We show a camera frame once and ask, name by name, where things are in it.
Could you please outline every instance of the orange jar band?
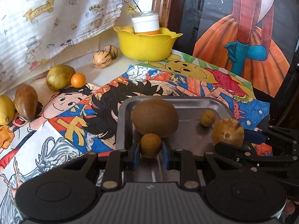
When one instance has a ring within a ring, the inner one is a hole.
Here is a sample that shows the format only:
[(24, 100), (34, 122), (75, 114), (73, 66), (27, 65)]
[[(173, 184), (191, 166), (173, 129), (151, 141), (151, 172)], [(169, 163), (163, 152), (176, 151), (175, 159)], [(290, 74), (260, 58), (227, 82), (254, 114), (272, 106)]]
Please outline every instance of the orange jar band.
[(149, 31), (149, 32), (142, 32), (142, 33), (135, 33), (137, 34), (144, 34), (144, 35), (159, 35), (160, 34), (160, 30), (155, 30), (155, 31)]

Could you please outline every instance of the white blouse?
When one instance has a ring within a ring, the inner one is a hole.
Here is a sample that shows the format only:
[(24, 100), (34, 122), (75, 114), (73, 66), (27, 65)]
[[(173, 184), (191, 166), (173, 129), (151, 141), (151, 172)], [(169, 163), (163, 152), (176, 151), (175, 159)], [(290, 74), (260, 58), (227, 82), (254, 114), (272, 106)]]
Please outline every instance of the white blouse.
[(260, 15), (258, 18), (258, 22), (260, 22), (263, 19), (263, 17), (269, 12), (273, 3), (274, 3), (274, 0), (262, 0), (261, 11), (260, 11)]

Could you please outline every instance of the yellow ribbon banner print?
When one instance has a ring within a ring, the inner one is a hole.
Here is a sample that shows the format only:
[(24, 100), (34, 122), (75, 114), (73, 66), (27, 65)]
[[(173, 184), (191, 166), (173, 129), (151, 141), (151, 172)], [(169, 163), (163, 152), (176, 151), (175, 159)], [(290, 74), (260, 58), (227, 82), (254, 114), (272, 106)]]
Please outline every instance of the yellow ribbon banner print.
[(30, 19), (32, 21), (35, 19), (38, 15), (41, 15), (43, 12), (53, 12), (53, 3), (54, 0), (48, 0), (46, 4), (39, 6), (38, 8), (35, 8), (34, 10), (30, 9), (24, 17), (26, 17), (26, 21)]

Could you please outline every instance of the small orange fruit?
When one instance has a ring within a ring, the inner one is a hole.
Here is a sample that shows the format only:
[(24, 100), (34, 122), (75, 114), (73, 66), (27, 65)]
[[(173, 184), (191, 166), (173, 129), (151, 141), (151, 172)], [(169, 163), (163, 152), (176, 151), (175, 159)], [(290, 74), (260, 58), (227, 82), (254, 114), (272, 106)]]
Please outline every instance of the small orange fruit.
[(71, 78), (71, 84), (75, 88), (81, 88), (86, 84), (86, 77), (82, 73), (75, 73)]

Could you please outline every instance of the woman painting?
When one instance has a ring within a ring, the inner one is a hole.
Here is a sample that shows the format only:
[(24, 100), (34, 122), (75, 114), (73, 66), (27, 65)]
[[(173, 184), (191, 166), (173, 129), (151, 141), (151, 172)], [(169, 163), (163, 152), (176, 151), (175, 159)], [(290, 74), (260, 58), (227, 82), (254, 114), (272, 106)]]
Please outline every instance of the woman painting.
[[(274, 97), (289, 63), (272, 40), (274, 0), (234, 0), (233, 11), (196, 42), (193, 56), (225, 68)], [(257, 27), (262, 22), (262, 29)]]

